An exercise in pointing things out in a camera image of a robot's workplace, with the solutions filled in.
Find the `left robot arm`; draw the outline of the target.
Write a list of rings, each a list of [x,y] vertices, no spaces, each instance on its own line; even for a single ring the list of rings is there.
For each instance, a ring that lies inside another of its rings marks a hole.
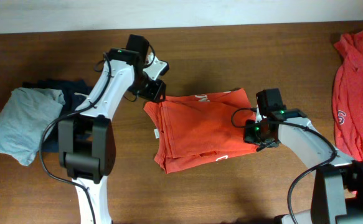
[[[115,164],[112,119],[130,91],[159,103],[166,86],[160,79],[169,64],[155,54],[111,49],[103,56],[101,76],[75,114],[58,123],[59,163],[75,186],[82,223],[111,223],[107,179]]]

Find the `orange FRAM t-shirt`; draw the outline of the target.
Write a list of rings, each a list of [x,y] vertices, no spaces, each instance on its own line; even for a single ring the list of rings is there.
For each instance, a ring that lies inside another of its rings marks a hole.
[[[255,119],[250,107],[242,88],[145,103],[159,139],[155,162],[170,174],[256,152],[256,145],[244,142],[241,128]]]

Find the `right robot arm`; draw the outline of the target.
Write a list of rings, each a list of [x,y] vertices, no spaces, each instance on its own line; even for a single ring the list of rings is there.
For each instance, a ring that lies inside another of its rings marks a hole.
[[[357,161],[318,133],[299,109],[287,109],[279,89],[256,94],[256,119],[247,120],[243,140],[259,149],[282,144],[307,167],[288,190],[288,213],[275,223],[363,223],[363,161]],[[297,183],[314,174],[311,207],[295,213],[291,194]]]

